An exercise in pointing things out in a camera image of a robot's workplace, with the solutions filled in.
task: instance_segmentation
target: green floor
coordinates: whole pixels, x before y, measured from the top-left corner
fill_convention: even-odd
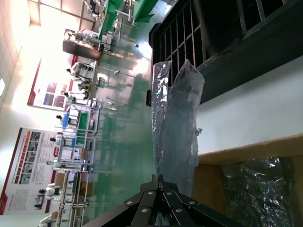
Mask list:
[[[85,209],[85,222],[138,193],[140,184],[151,181],[151,175],[155,174],[152,110],[145,105],[151,60],[144,53],[144,45],[153,25],[163,20],[166,7],[166,3],[158,1],[152,11],[155,16],[148,24],[125,26],[121,42],[115,42],[115,53],[104,54],[100,61],[101,67],[120,70],[120,73],[101,71],[110,80],[108,87],[99,89],[96,96],[114,103],[116,110],[103,108],[101,111],[94,173],[90,180],[91,206]]]

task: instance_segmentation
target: black metal bracket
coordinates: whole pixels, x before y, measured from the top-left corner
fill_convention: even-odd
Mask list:
[[[140,192],[84,227],[156,227],[158,214],[170,226],[241,227],[229,217],[181,194],[174,183],[155,175]]]

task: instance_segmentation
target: banner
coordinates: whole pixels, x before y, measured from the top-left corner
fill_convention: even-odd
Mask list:
[[[57,133],[20,128],[0,197],[0,215],[48,213],[50,201],[39,193],[55,180],[46,164],[58,156],[50,141]]]
[[[27,105],[64,111],[67,101],[64,93],[78,89],[66,71],[77,58],[62,52],[56,60],[40,59]]]

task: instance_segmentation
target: white lab coat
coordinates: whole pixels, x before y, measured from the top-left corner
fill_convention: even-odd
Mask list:
[[[45,198],[47,200],[54,200],[57,201],[58,199],[53,197],[55,195],[55,189],[59,188],[59,186],[56,186],[55,183],[50,183],[46,187],[46,193],[45,193]]]

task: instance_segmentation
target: plastic bag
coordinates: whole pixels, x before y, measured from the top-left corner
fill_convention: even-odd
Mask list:
[[[176,183],[181,193],[191,196],[198,164],[196,108],[205,81],[186,60],[167,95],[168,79],[163,78],[163,73],[157,74],[160,66],[160,63],[155,65],[151,101],[157,175],[162,174],[165,181]]]

